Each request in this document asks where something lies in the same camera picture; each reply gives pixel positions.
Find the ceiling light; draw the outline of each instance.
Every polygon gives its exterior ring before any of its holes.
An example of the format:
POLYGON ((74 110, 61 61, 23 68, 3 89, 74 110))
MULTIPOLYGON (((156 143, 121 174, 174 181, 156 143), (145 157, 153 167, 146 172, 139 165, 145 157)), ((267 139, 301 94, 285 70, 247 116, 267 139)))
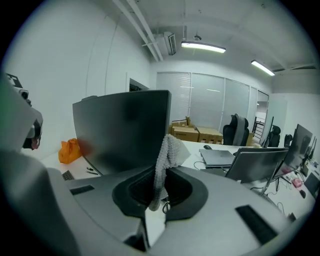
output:
POLYGON ((213 52, 218 52, 218 53, 224 53, 226 51, 226 48, 222 48, 219 46, 207 44, 207 43, 202 43, 202 42, 181 42, 181 47, 185 48, 194 48, 194 49, 203 49, 203 50, 208 50, 208 51, 213 51, 213 52))
POLYGON ((270 76, 274 76, 275 75, 275 73, 273 73, 272 71, 267 69, 265 66, 261 65, 260 63, 258 63, 256 60, 251 61, 251 64, 255 65, 257 68, 263 70, 264 72, 266 72, 270 76))

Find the computer monitor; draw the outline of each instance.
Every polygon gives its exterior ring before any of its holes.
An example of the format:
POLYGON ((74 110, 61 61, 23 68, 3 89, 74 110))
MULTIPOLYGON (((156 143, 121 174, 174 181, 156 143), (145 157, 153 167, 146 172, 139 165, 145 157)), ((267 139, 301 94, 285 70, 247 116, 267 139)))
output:
POLYGON ((102 175, 155 165, 170 106, 168 90, 124 92, 74 103, 82 155, 102 175))
POLYGON ((284 163, 279 168, 274 178, 278 178, 298 169, 308 150, 311 138, 312 133, 298 124, 294 131, 288 154, 286 155, 284 163))
POLYGON ((226 177, 241 183, 271 179, 287 153, 287 148, 243 148, 226 177))

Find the desk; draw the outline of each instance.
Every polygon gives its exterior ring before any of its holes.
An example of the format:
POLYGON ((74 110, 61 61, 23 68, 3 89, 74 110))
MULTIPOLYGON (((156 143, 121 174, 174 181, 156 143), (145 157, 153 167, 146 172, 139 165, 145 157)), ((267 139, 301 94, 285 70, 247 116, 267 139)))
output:
MULTIPOLYGON (((183 143, 186 146, 186 148, 189 150, 190 156, 188 157, 188 159, 184 161, 182 166, 192 168, 196 172, 199 172, 199 170, 197 170, 194 167, 194 163, 197 161, 199 161, 196 163, 197 168, 199 169, 206 168, 206 165, 204 163, 201 163, 204 160, 199 152, 199 149, 203 149, 204 145, 209 145, 213 150, 228 150, 232 154, 237 152, 238 149, 242 148, 241 146, 208 144, 208 143, 191 142, 191 141, 183 141, 183 143)), ((58 153, 54 153, 49 157, 43 159, 42 163, 46 167, 60 170, 61 173, 64 173, 67 170, 69 170, 76 180, 98 177, 98 175, 87 173, 88 171, 87 167, 90 167, 90 165, 87 163, 87 161, 83 157, 78 158, 77 160, 73 161, 70 164, 63 164, 59 162, 58 153)), ((319 179, 319 175, 315 173, 316 170, 318 173, 320 173, 319 165, 318 165, 318 168, 315 168, 313 165, 309 164, 308 176, 310 175, 310 173, 313 173, 319 179)), ((298 176, 296 176, 293 172, 291 172, 290 174, 287 174, 287 176, 290 176, 291 179, 298 178, 298 176)), ((246 183, 243 185, 248 189, 253 187, 262 188, 265 186, 266 182, 267 182, 266 180, 258 180, 258 181, 246 183)), ((268 196, 275 204, 279 202, 283 204, 284 214, 286 216, 288 216, 290 213, 293 213, 296 218, 299 218, 311 212, 316 200, 313 198, 313 196, 305 187, 305 185, 302 185, 298 189, 296 189, 293 185, 290 186, 291 189, 289 188, 289 186, 286 188, 285 186, 287 185, 289 185, 287 182, 280 179, 278 192, 276 192, 276 183, 272 182, 265 193, 266 194, 270 193, 268 196), (304 190, 305 198, 301 196, 299 190, 304 190)))

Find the frosted glass panel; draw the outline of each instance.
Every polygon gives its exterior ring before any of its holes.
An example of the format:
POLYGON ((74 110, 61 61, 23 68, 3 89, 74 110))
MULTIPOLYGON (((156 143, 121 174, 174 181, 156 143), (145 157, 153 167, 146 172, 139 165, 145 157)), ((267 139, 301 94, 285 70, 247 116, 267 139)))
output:
POLYGON ((250 88, 250 100, 249 100, 249 109, 248 109, 248 122, 249 126, 248 129, 251 132, 252 128, 254 127, 255 117, 256 117, 256 110, 257 110, 257 93, 258 90, 256 88, 250 88))
POLYGON ((192 74, 190 119, 193 124, 219 130, 224 105, 225 79, 192 74))
POLYGON ((220 132, 230 124, 231 115, 238 114, 247 118, 249 106, 249 86, 240 82, 225 80, 225 99, 220 132))
POLYGON ((170 123, 186 119, 189 113, 191 74, 158 73, 156 89, 171 92, 170 123))

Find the silver laptop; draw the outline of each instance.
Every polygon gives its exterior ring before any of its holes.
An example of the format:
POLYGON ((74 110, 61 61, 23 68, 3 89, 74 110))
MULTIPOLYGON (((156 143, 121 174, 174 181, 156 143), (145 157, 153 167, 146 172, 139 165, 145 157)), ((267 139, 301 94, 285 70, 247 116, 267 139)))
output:
POLYGON ((208 167, 229 167, 235 159, 228 150, 200 149, 199 151, 208 167))

